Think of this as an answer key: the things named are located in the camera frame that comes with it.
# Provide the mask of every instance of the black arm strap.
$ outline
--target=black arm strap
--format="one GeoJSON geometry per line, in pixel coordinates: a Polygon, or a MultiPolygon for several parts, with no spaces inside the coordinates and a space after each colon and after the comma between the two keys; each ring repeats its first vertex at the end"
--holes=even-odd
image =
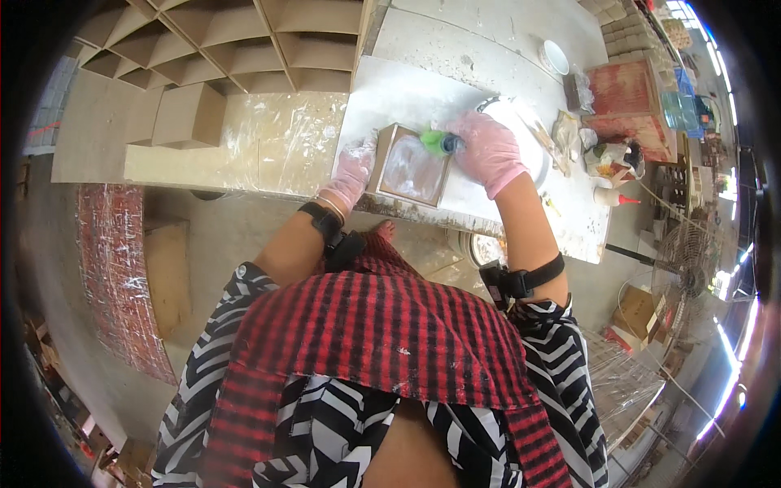
{"type": "Polygon", "coordinates": [[[510,298],[529,298],[534,295],[534,289],[552,281],[564,271],[564,256],[559,252],[556,258],[533,271],[521,269],[509,272],[507,266],[499,261],[490,262],[480,268],[483,279],[494,303],[500,310],[507,310],[510,298]]]}

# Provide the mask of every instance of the bucket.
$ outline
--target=bucket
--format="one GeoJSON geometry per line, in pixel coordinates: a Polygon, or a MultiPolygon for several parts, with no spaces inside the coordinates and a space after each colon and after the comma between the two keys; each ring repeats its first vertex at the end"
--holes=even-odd
{"type": "Polygon", "coordinates": [[[507,263],[505,253],[494,237],[452,229],[445,229],[445,237],[450,249],[463,256],[474,269],[480,269],[496,259],[502,264],[507,263]]]}

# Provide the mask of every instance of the glue bottle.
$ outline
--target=glue bottle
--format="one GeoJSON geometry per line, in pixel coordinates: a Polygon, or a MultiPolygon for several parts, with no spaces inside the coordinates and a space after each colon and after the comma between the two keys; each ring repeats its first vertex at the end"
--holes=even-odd
{"type": "Polygon", "coordinates": [[[606,205],[608,207],[618,207],[625,203],[640,203],[640,200],[627,198],[619,193],[615,188],[594,188],[594,202],[597,205],[606,205]]]}

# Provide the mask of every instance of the white bowl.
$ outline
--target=white bowl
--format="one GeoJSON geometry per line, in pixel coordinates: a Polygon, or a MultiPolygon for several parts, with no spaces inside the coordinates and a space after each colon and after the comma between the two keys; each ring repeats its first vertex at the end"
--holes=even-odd
{"type": "Polygon", "coordinates": [[[540,46],[540,61],[552,73],[569,73],[569,61],[559,46],[553,41],[545,41],[540,46]]]}

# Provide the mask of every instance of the stacked tile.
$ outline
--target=stacked tile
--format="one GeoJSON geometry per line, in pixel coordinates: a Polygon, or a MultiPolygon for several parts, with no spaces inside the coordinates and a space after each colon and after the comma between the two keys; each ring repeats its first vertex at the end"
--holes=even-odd
{"type": "Polygon", "coordinates": [[[601,26],[626,17],[626,9],[621,0],[578,0],[578,3],[591,15],[597,17],[601,26]]]}
{"type": "Polygon", "coordinates": [[[664,85],[675,84],[672,59],[645,15],[632,0],[623,0],[626,16],[602,26],[610,61],[649,58],[664,85]]]}

